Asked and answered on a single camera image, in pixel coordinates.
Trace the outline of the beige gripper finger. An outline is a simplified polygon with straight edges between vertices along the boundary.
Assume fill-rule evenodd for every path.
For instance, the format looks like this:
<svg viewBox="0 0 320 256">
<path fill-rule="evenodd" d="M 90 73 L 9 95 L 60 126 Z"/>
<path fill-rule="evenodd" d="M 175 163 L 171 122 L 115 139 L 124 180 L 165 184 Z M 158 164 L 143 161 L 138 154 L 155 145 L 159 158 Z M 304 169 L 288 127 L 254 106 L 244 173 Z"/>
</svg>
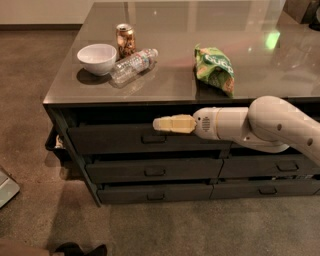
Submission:
<svg viewBox="0 0 320 256">
<path fill-rule="evenodd" d="M 181 133 L 181 134 L 190 134 L 195 130 L 195 127 L 161 127 L 161 126 L 153 126 L 153 128 L 157 131 L 163 132 L 172 132 L 172 133 Z"/>
<path fill-rule="evenodd" d="M 156 118 L 153 123 L 156 125 L 194 125 L 195 120 L 190 115 L 174 115 Z"/>
</svg>

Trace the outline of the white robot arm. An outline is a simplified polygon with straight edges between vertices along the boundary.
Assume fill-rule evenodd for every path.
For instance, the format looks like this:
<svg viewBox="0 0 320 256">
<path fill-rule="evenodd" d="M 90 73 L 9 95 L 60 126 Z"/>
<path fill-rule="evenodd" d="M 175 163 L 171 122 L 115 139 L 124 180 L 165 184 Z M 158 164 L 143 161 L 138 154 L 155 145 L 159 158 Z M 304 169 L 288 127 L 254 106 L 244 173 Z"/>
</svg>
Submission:
<svg viewBox="0 0 320 256">
<path fill-rule="evenodd" d="M 248 107 L 206 107 L 192 115 L 156 118 L 153 128 L 233 141 L 267 153 L 292 147 L 320 165 L 320 123 L 275 96 L 259 97 Z"/>
</svg>

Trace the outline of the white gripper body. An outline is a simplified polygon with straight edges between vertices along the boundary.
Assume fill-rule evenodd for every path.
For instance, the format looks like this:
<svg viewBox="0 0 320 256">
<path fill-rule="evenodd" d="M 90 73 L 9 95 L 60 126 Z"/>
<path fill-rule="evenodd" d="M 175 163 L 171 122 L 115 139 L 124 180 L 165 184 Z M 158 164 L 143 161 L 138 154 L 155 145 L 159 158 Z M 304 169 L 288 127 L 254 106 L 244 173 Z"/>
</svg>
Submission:
<svg viewBox="0 0 320 256">
<path fill-rule="evenodd" d="M 194 133 L 207 140 L 218 140 L 216 117 L 219 108 L 202 108 L 193 114 L 196 121 Z"/>
</svg>

